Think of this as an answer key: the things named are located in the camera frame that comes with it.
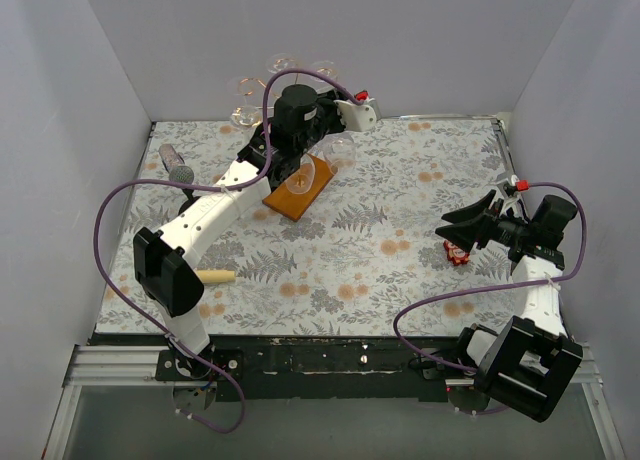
patterned fabric surface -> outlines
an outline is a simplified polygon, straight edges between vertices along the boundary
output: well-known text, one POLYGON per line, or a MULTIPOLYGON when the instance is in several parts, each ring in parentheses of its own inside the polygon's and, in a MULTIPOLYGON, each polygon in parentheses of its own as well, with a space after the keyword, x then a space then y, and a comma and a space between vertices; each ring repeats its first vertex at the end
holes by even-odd
MULTIPOLYGON (((357 144, 355 167, 335 177, 299 222, 257 204, 209 248, 199 268, 238 277, 205 288, 199 311, 209 333, 393 335, 395 314, 411 303, 508 281, 501 246, 492 242, 454 267, 433 233, 444 212, 482 198, 505 171, 488 120, 384 120, 373 131, 343 135, 357 144)), ((245 140, 226 122, 158 123, 141 177, 167 177, 158 156, 163 143, 176 147, 198 183, 211 184, 245 140)), ((111 270, 156 318, 134 279, 131 242, 141 227, 157 229, 174 218, 184 199, 174 189, 136 187, 111 270)), ((401 328, 458 335, 474 322, 496 328, 513 311, 510 292, 462 297, 415 310, 401 328)), ((96 331, 157 330, 107 289, 96 331)))

white wall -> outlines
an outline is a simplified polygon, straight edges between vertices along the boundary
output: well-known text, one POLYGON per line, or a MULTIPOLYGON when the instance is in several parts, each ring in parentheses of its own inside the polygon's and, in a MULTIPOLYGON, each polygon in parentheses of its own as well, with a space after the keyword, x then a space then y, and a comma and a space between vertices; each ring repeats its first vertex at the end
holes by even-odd
MULTIPOLYGON (((561 182, 584 202, 586 260, 562 293, 593 346, 628 458, 640 458, 639 109, 640 0, 576 0, 510 126, 519 174, 561 182)), ((577 250, 577 230, 565 252, 577 250)))
POLYGON ((89 0, 152 120, 226 118, 226 82, 333 60, 385 114, 511 111, 573 0, 89 0))
POLYGON ((99 308, 96 210, 150 124, 86 0, 0 0, 0 24, 0 458, 31 460, 99 308))

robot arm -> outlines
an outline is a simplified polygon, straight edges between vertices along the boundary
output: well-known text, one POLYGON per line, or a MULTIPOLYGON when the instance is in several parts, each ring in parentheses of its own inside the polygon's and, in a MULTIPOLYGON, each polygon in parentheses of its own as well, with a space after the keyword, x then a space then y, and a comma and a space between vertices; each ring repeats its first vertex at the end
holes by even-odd
MULTIPOLYGON (((506 184, 503 189, 506 203, 517 195, 517 190, 509 187, 506 184)), ((582 360, 582 347, 568 338, 562 324, 559 287, 551 282, 564 270, 564 257, 557 247, 577 208, 547 195, 533 218, 525 221, 504 208, 505 200, 492 203, 495 193, 445 214, 443 220, 451 225, 436 229, 436 233, 467 252, 474 244, 483 248, 489 240, 497 241, 509 247, 509 258, 517 262, 514 283, 549 282, 516 291, 518 315, 499 334, 481 325, 465 328, 458 340, 460 356, 477 368, 476 390, 542 422, 582 360)))
MULTIPOLYGON (((380 118, 375 99, 357 95, 362 105, 337 90, 318 94, 306 85, 285 88, 269 119, 272 160, 267 174, 241 190, 197 199, 156 232, 142 228, 133 239, 136 280, 162 314, 167 328, 194 353, 209 345, 197 304, 204 292, 193 269, 213 242, 252 205, 262 201, 300 168, 304 153, 327 134, 365 131, 380 118)), ((266 164, 264 127, 259 125, 238 158, 216 183, 230 187, 255 179, 266 164)), ((183 370, 192 377, 199 364, 184 356, 183 370)))

wooden block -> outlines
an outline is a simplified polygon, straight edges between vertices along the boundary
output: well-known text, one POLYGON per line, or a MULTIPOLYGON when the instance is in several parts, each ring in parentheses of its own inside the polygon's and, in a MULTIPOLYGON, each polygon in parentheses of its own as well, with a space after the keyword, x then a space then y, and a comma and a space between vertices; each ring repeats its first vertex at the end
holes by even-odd
POLYGON ((320 160, 313 155, 309 155, 316 167, 316 175, 313 178, 311 189, 307 193, 295 194, 291 193, 287 186, 283 183, 276 190, 265 198, 262 203, 267 207, 284 215, 290 220, 297 222, 300 220, 307 208, 313 203, 320 192, 327 186, 333 178, 329 165, 324 160, 320 160))

microphone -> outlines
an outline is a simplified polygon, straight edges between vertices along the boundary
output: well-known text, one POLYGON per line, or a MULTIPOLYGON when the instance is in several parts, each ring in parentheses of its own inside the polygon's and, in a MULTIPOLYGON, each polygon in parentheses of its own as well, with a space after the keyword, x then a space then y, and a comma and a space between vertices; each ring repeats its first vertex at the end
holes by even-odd
POLYGON ((164 165, 164 169, 169 173, 169 180, 178 183, 193 183, 195 174, 191 167, 185 165, 182 157, 173 148, 173 145, 165 143, 161 145, 158 152, 164 165))

